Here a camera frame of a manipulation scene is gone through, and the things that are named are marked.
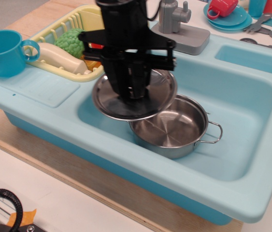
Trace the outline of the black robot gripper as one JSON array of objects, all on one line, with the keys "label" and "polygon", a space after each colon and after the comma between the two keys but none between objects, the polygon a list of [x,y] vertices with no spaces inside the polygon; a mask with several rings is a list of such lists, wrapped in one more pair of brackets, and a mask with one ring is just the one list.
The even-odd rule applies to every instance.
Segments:
[{"label": "black robot gripper", "polygon": [[118,52],[129,49],[143,52],[143,55],[127,55],[133,61],[129,67],[124,59],[103,60],[113,91],[122,98],[140,99],[150,84],[151,68],[174,70],[172,51],[176,42],[151,31],[145,2],[97,2],[97,6],[101,10],[104,29],[79,34],[78,39],[85,47],[83,53],[87,59],[101,60],[101,51],[90,48],[89,43]]}]

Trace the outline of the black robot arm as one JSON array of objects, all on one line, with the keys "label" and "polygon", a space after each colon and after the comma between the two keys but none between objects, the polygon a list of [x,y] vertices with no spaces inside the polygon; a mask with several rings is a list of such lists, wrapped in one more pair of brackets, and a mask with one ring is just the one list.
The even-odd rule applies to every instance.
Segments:
[{"label": "black robot arm", "polygon": [[172,71],[176,42],[148,27],[144,0],[98,0],[104,29],[81,32],[86,59],[99,61],[115,93],[140,99],[152,69]]}]

